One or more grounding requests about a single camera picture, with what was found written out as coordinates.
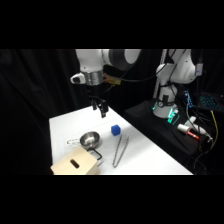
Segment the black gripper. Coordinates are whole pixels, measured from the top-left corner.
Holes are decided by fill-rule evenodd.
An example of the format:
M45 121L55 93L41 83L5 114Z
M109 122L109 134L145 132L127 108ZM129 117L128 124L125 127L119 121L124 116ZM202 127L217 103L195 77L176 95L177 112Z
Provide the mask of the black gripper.
M108 112L108 103L103 99L103 85L88 86L87 91L93 110L97 110L97 106L99 106L101 117L105 118Z

